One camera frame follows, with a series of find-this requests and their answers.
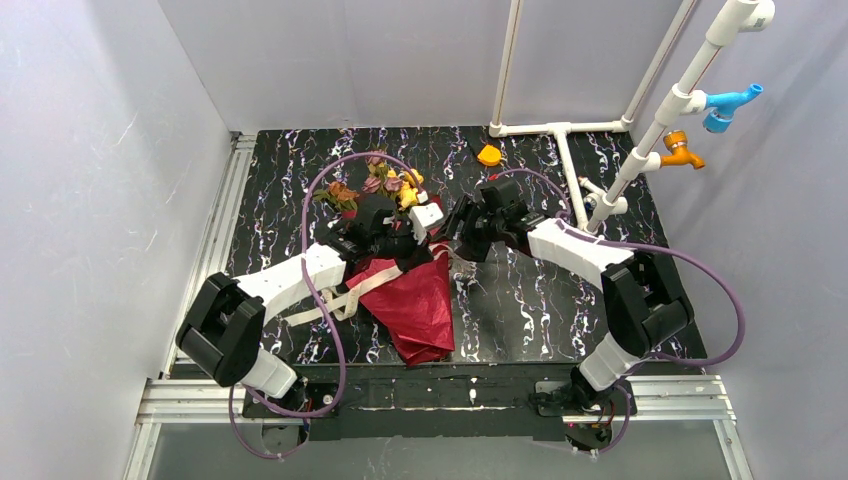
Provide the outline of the yellow fake flower bunch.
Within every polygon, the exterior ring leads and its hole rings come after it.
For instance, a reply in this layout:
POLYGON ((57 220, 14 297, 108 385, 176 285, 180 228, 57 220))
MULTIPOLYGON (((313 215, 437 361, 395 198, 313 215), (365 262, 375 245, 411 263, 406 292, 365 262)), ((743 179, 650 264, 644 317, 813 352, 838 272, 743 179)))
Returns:
POLYGON ((411 173, 404 171, 400 174, 390 169, 383 186, 398 208, 407 210, 419 204, 417 185, 422 181, 423 176, 415 169, 411 173))

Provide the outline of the pink fake flower bunch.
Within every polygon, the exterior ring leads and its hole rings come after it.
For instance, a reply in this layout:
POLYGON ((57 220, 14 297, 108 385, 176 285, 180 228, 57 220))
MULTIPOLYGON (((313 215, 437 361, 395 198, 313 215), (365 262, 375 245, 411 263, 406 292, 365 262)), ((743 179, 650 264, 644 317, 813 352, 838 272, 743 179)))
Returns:
POLYGON ((343 215, 354 214, 360 202, 370 195, 383 196, 398 203, 401 191, 407 187, 405 173, 396 171, 382 154, 386 151, 371 151, 364 159, 367 175, 361 181, 333 180, 319 188, 312 201, 343 215))

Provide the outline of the orange tape measure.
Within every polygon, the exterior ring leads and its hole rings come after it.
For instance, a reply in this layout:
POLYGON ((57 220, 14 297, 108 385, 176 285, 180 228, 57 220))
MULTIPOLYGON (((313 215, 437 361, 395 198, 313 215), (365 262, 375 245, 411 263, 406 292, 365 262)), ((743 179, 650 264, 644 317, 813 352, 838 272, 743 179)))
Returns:
POLYGON ((478 162, 486 167, 496 167, 502 162, 502 152, 500 149, 486 144, 476 155, 478 162))

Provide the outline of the beige ribbon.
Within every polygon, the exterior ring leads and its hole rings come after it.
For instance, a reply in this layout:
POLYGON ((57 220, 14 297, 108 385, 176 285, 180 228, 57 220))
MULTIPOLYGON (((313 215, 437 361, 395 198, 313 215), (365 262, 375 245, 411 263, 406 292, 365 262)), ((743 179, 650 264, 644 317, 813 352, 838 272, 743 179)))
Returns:
POLYGON ((449 264, 454 254, 445 243, 429 247, 434 260, 402 272, 393 260, 375 259, 345 286, 323 295, 327 309, 338 321, 366 310, 381 323, 395 328, 407 323, 427 322, 427 316, 447 315, 450 302, 449 264))

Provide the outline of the red wrapping paper sheet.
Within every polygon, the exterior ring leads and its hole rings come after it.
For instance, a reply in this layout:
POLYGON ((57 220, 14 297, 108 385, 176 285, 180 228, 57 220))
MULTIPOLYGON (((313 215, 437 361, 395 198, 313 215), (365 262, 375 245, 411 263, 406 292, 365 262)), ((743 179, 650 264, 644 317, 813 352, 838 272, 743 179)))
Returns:
POLYGON ((356 253, 344 285, 385 326, 403 362, 439 361, 454 351, 449 255, 394 200, 366 194, 343 216, 342 238, 356 253))

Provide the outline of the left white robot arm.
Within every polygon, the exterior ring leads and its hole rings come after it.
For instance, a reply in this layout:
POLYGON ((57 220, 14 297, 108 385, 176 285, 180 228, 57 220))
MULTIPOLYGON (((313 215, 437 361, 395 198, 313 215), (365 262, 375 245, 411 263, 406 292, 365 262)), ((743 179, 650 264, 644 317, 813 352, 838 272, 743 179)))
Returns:
POLYGON ((306 298, 317 306, 287 317, 290 325, 352 316, 410 271, 435 263, 431 238, 443 219, 441 206, 426 198, 399 213, 388 198, 367 196, 353 217, 337 222, 327 239, 302 253, 254 274, 210 275, 175 345, 219 386, 241 384, 281 399, 299 376, 261 347, 264 326, 306 298))

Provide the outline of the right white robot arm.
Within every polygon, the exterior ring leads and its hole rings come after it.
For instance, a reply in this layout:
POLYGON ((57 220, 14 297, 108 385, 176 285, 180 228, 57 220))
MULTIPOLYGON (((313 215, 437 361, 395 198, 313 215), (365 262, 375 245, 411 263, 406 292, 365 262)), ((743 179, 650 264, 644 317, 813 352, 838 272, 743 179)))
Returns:
POLYGON ((510 178, 484 183, 480 195, 478 200, 461 197, 438 230, 440 237, 458 240, 459 257, 481 262, 501 242, 578 275, 603 294, 608 332, 572 369, 573 396, 593 398, 610 391, 692 323, 694 310, 670 255, 585 236, 562 219, 531 209, 510 178))

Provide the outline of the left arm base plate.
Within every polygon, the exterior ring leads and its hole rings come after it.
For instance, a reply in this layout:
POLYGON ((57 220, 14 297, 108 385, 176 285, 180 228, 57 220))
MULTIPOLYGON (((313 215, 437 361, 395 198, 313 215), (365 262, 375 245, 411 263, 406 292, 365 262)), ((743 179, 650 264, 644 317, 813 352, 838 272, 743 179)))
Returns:
POLYGON ((317 415, 316 411, 329 407, 338 391, 335 382, 312 382, 296 380, 288 391, 279 398, 263 391, 248 391, 242 404, 245 418, 295 418, 312 419, 335 417, 338 407, 328 413, 317 415))

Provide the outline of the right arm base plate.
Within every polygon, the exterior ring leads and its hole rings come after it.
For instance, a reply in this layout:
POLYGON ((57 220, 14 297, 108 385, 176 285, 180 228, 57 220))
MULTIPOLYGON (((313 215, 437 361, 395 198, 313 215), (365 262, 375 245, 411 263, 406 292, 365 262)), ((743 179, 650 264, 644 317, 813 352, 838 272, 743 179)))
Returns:
POLYGON ((627 381, 599 394, 586 394, 571 382, 541 381, 535 384, 529 403, 540 416, 564 421, 565 438, 573 451, 594 456, 621 440, 638 411, 627 381))

